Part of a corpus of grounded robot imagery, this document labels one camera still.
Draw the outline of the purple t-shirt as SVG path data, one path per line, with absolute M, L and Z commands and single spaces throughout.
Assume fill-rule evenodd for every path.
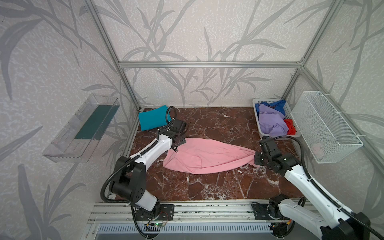
M 265 105 L 259 106 L 259 125 L 261 131 L 270 137 L 285 136 L 288 127 L 284 122 L 285 116 L 280 112 Z

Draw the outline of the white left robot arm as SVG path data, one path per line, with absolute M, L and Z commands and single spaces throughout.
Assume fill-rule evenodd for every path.
M 172 119 L 157 131 L 156 138 L 143 150 L 130 157 L 120 157 L 114 172 L 101 189 L 101 199 L 110 204 L 128 204 L 144 218 L 153 219 L 160 215 L 160 200 L 147 189 L 147 170 L 168 150 L 178 151 L 186 143 L 188 124 Z

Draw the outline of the white plastic laundry basket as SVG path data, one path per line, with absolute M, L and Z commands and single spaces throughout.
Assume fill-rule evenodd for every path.
M 259 136 L 298 138 L 301 132 L 291 116 L 291 108 L 285 100 L 253 99 Z

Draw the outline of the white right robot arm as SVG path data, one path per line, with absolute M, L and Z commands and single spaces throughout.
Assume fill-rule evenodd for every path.
M 368 240 L 371 222 L 363 213 L 354 213 L 334 198 L 308 172 L 303 158 L 282 154 L 276 144 L 277 138 L 260 141 L 261 152 L 256 152 L 254 163 L 278 173 L 303 194 L 305 200 L 318 211 L 307 210 L 305 200 L 295 203 L 284 194 L 269 199 L 267 206 L 253 203 L 256 218 L 274 220 L 288 219 L 297 223 L 320 240 Z

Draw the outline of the pink t-shirt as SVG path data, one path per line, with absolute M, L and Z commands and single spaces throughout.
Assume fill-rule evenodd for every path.
M 255 151 L 215 140 L 187 138 L 178 151 L 169 150 L 163 167 L 194 175 L 213 174 L 251 165 Z

